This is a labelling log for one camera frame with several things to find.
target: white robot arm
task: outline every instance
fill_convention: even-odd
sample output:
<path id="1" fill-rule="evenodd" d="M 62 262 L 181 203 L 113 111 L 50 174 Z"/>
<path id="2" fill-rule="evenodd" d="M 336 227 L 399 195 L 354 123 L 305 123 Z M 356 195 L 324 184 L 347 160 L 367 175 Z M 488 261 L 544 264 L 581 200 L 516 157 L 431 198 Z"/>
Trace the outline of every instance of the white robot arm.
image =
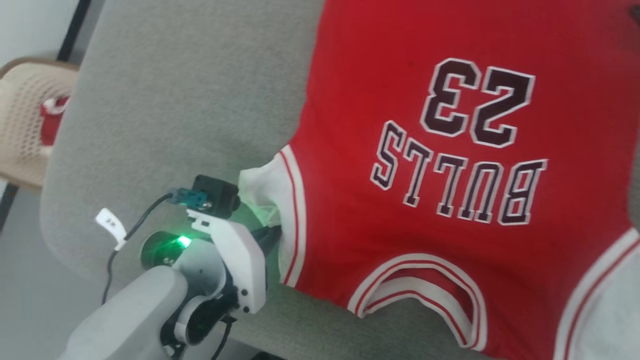
<path id="1" fill-rule="evenodd" d="M 192 228 L 208 236 L 151 236 L 143 248 L 149 270 L 83 321 L 59 360 L 180 359 L 184 347 L 200 343 L 216 323 L 235 321 L 232 311 L 262 308 L 265 253 L 280 229 L 252 234 L 197 208 L 187 213 Z"/>

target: black cable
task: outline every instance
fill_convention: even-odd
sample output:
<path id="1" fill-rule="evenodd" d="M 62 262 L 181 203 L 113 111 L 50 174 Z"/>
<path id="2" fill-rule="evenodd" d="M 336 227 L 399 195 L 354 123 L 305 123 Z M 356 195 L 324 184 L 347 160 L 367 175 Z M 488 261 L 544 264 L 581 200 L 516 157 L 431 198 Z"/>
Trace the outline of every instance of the black cable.
<path id="1" fill-rule="evenodd" d="M 131 239 L 131 236 L 133 236 L 133 234 L 135 234 L 136 231 L 138 231 L 138 229 L 145 222 L 149 214 L 151 214 L 151 212 L 155 210 L 158 207 L 158 205 L 162 204 L 165 200 L 171 199 L 172 197 L 173 197 L 173 194 L 167 193 L 167 194 L 164 194 L 160 199 L 157 199 L 153 204 L 151 204 L 151 206 L 149 206 L 149 208 L 145 211 L 145 213 L 142 214 L 142 216 L 140 217 L 140 220 L 136 222 L 136 225 L 133 225 L 131 230 L 124 237 L 124 241 L 128 241 L 129 239 Z M 104 287 L 104 292 L 102 293 L 102 305 L 104 305 L 107 302 L 107 295 L 109 294 L 109 288 L 111 287 L 111 282 L 113 281 L 113 260 L 116 258 L 116 255 L 118 254 L 118 252 L 119 250 L 114 250 L 109 256 L 109 260 L 107 261 L 107 285 Z"/>
<path id="2" fill-rule="evenodd" d="M 218 345 L 218 349 L 216 353 L 213 354 L 211 360 L 217 360 L 218 356 L 222 352 L 222 349 L 225 348 L 225 344 L 227 344 L 227 339 L 229 338 L 229 334 L 231 333 L 231 325 L 233 325 L 233 321 L 227 321 L 227 327 L 225 328 L 225 334 L 222 336 L 222 340 L 220 340 L 220 345 Z"/>

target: white wall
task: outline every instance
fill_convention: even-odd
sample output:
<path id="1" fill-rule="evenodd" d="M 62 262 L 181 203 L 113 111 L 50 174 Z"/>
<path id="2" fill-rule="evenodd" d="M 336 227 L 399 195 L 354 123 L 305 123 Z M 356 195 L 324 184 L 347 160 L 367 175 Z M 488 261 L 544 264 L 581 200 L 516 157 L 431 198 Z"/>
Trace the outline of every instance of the white wall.
<path id="1" fill-rule="evenodd" d="M 55 58 L 78 0 L 1 0 L 0 64 L 21 56 Z"/>

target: red jersey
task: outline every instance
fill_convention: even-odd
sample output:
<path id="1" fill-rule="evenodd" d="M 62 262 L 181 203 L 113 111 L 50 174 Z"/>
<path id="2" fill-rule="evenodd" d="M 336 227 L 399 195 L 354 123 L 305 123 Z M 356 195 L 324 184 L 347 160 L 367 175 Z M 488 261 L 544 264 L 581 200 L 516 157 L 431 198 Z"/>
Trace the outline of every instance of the red jersey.
<path id="1" fill-rule="evenodd" d="M 574 359 L 639 248 L 629 0 L 327 0 L 290 144 L 241 175 L 282 281 L 365 316 L 413 298 L 462 347 Z"/>

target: white sleeve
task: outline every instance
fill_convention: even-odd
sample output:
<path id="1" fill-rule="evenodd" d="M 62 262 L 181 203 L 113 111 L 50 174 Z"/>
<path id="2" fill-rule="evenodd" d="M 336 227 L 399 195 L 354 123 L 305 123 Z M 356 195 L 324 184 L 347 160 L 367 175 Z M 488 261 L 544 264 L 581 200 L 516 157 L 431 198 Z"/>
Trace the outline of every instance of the white sleeve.
<path id="1" fill-rule="evenodd" d="M 640 359 L 640 252 L 630 256 L 579 327 L 576 360 Z"/>

